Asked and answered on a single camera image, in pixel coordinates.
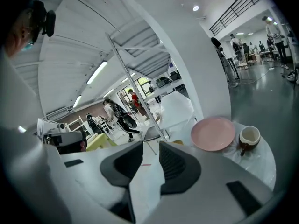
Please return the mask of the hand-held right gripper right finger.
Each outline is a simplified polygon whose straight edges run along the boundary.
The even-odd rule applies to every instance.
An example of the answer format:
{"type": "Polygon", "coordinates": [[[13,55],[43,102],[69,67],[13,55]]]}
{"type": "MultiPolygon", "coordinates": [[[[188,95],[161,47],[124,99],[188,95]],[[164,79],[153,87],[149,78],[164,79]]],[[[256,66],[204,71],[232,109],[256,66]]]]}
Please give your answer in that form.
{"type": "Polygon", "coordinates": [[[201,175],[200,162],[194,156],[164,141],[159,143],[159,163],[165,179],[160,189],[162,195],[186,192],[201,175]]]}

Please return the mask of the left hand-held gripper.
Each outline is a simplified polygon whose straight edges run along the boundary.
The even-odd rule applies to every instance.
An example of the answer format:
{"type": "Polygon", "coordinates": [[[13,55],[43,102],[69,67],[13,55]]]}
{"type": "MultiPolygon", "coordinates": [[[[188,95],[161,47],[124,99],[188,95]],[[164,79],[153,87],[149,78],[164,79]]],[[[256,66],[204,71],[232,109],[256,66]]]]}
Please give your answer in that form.
{"type": "Polygon", "coordinates": [[[63,123],[38,119],[36,135],[43,144],[55,146],[60,154],[85,152],[87,148],[85,131],[69,131],[63,123]]]}

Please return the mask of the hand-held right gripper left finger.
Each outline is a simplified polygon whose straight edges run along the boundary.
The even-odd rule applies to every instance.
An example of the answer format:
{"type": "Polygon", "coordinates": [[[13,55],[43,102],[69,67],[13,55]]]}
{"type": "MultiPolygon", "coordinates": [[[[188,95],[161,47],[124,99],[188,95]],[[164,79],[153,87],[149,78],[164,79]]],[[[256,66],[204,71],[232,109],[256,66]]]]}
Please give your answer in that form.
{"type": "Polygon", "coordinates": [[[105,158],[100,172],[106,180],[116,187],[127,187],[133,180],[143,161],[143,142],[131,146],[105,158]]]}

